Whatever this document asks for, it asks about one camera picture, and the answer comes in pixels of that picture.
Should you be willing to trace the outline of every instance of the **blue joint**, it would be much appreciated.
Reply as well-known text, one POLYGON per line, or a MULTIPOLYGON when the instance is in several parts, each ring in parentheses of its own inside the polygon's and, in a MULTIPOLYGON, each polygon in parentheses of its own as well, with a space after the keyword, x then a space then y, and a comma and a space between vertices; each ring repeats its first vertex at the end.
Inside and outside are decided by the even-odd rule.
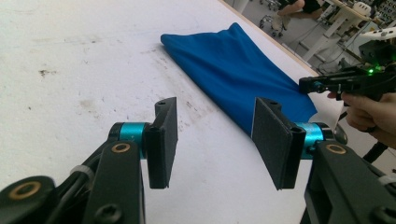
POLYGON ((302 160, 312 160, 313 152, 315 151, 315 143, 324 140, 323 132, 316 123, 301 123, 296 122, 297 126, 306 131, 302 160))
POLYGON ((323 89, 323 84, 319 81, 314 82, 314 87, 316 92, 322 93, 325 91, 325 89, 323 89))
POLYGON ((142 151, 143 144, 143 131, 145 130, 146 123, 133 122, 123 123, 120 130, 120 140, 133 141, 137 144, 140 160, 145 159, 142 151))

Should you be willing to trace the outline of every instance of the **white surface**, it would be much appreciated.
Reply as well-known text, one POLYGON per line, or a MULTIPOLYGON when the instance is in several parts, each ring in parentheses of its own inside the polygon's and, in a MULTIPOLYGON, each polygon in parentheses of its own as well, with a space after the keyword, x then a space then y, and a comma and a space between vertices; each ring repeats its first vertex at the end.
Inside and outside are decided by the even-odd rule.
POLYGON ((371 32, 366 32, 359 35, 359 37, 368 40, 387 40, 396 37, 396 27, 390 27, 387 29, 379 29, 371 32))
MULTIPOLYGON (((148 186, 150 223, 300 223, 310 161, 296 189, 276 191, 254 144, 169 58, 162 34, 218 32, 238 22, 295 81, 312 71, 219 1, 2 1, 0 189, 30 175, 59 185, 115 122, 154 120, 177 97, 170 189, 148 186)), ((341 104, 312 94, 312 120, 335 124, 341 104)))
POLYGON ((362 16, 370 16, 371 7, 363 2, 357 2, 353 5, 353 10, 360 13, 362 16))

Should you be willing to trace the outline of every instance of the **green light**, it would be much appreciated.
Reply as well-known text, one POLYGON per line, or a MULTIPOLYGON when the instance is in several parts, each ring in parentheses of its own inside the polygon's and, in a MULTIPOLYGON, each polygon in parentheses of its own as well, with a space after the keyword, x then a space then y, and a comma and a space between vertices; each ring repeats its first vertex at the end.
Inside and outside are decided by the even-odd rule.
POLYGON ((372 75, 374 74, 374 69, 373 69, 373 68, 370 68, 368 72, 369 72, 368 75, 369 75, 369 77, 370 77, 370 76, 372 76, 372 75))

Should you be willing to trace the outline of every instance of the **blue cloth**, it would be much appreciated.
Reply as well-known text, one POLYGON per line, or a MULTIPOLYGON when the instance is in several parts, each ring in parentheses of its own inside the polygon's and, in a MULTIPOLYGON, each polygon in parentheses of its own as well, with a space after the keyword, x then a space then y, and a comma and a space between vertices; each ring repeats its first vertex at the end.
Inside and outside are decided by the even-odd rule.
POLYGON ((256 97, 282 104, 293 122, 307 122, 317 112, 237 23, 218 33, 165 34, 161 41, 181 69, 249 135, 256 97))

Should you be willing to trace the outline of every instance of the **human hand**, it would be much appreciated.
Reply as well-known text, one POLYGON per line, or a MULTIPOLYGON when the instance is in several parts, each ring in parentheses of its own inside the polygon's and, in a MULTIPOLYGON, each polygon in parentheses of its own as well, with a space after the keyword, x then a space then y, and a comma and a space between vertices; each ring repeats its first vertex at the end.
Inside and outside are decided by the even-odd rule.
MULTIPOLYGON (((328 97, 334 98, 335 93, 330 93, 328 97)), ((396 148, 396 93, 384 94, 379 102, 344 92, 341 99, 349 105, 346 121, 350 126, 359 131, 375 127, 370 135, 396 148)))

